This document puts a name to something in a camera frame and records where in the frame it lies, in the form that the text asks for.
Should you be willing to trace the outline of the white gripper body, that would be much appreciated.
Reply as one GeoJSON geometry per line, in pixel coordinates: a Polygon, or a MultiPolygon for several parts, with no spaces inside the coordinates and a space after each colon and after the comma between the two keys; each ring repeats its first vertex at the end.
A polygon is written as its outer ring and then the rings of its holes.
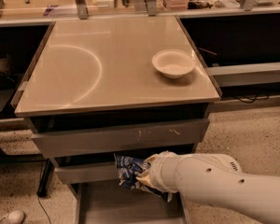
{"type": "Polygon", "coordinates": [[[178,156],[174,152],[164,151],[156,156],[149,168],[151,185],[162,192],[177,193],[175,168],[178,156]]]}

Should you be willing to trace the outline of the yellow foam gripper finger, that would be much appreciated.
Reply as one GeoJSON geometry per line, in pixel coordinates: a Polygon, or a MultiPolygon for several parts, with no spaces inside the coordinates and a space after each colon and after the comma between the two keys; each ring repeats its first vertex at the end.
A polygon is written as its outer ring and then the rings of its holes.
{"type": "Polygon", "coordinates": [[[149,170],[145,170],[141,174],[138,174],[136,179],[142,184],[152,188],[152,183],[149,176],[149,170]]]}

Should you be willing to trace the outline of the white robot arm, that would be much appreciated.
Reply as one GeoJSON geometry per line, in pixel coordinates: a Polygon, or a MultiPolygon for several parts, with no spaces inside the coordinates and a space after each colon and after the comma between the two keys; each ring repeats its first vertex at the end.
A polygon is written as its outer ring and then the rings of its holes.
{"type": "Polygon", "coordinates": [[[280,224],[280,176],[251,175],[222,154],[177,155],[148,159],[138,180],[162,192],[179,193],[199,204],[222,207],[263,224],[280,224]]]}

